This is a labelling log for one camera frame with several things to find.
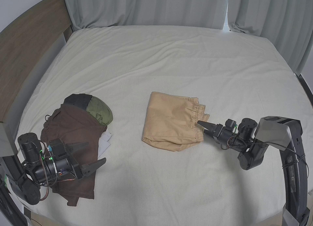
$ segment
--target beige folded pants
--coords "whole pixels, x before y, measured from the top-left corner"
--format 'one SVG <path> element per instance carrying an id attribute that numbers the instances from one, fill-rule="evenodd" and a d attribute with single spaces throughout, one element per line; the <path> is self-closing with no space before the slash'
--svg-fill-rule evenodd
<path id="1" fill-rule="evenodd" d="M 142 140 L 159 149 L 181 151 L 203 141 L 203 128 L 197 121 L 207 121 L 205 105 L 197 97 L 152 92 Z"/>

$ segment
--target fitted sheet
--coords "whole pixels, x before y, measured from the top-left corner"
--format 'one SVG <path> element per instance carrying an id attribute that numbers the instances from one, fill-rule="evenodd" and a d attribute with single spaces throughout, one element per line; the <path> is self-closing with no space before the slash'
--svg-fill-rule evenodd
<path id="1" fill-rule="evenodd" d="M 18 135 L 40 135 L 46 114 L 72 93 L 112 110 L 111 146 L 96 172 L 95 199 L 77 207 L 50 192 L 27 207 L 65 225 L 252 225 L 282 210 L 279 150 L 241 169 L 236 151 L 205 141 L 181 152 L 142 141 L 152 91 L 198 97 L 209 122 L 264 116 L 301 120 L 313 170 L 313 110 L 287 63 L 266 39 L 183 26 L 113 26 L 72 34 L 26 106 Z M 308 190 L 313 188 L 313 176 Z"/>

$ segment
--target gray curtain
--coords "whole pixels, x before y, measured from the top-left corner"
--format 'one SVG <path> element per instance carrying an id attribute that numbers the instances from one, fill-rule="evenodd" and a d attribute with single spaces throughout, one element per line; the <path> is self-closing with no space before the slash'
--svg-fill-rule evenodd
<path id="1" fill-rule="evenodd" d="M 74 30 L 111 25 L 222 29 L 228 0 L 65 0 Z"/>
<path id="2" fill-rule="evenodd" d="M 228 24 L 268 38 L 299 75 L 312 46 L 313 0 L 228 0 Z"/>

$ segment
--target bed frame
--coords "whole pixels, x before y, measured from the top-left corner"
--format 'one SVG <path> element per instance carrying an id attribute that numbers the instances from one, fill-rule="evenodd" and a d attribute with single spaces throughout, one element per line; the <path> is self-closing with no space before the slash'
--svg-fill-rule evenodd
<path id="1" fill-rule="evenodd" d="M 64 0 L 42 0 L 0 33 L 0 141 L 4 124 L 15 139 L 23 110 L 71 25 Z"/>

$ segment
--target brown fabric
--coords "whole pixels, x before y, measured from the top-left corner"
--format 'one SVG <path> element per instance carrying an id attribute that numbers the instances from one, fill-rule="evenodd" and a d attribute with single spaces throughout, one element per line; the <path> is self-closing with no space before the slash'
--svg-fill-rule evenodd
<path id="1" fill-rule="evenodd" d="M 194 146 L 203 141 L 203 128 L 197 122 L 209 119 L 204 111 L 197 97 L 152 92 L 142 140 L 170 151 Z"/>
<path id="2" fill-rule="evenodd" d="M 73 154 L 79 164 L 85 164 L 97 161 L 99 138 L 106 128 L 87 111 L 61 104 L 44 123 L 40 138 L 47 145 L 56 138 L 60 138 L 65 144 L 89 142 L 84 150 Z M 96 173 L 93 173 L 80 180 L 57 182 L 52 191 L 68 200 L 68 206 L 76 206 L 79 197 L 94 199 L 95 176 Z"/>

